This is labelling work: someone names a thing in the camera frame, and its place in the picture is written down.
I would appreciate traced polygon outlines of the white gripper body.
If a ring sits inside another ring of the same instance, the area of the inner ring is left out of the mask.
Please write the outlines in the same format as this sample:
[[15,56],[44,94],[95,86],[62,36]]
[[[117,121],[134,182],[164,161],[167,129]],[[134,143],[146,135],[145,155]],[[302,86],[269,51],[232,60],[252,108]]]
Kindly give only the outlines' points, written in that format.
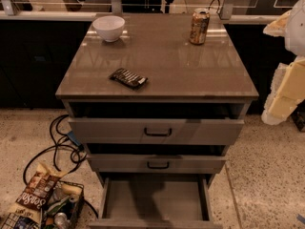
[[305,0],[293,6],[285,29],[285,48],[297,56],[305,56]]

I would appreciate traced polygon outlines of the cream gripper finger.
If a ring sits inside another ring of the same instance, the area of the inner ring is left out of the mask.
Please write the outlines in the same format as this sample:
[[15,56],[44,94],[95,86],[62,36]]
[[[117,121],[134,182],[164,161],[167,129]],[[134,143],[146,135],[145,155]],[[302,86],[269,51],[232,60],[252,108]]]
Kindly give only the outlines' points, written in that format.
[[264,28],[263,33],[273,36],[273,37],[283,36],[285,33],[285,28],[286,28],[290,13],[291,13],[290,10],[284,12],[277,19],[275,19],[275,21],[268,24]]
[[274,72],[261,119],[277,125],[285,121],[305,100],[305,58],[298,56],[290,65],[280,63]]

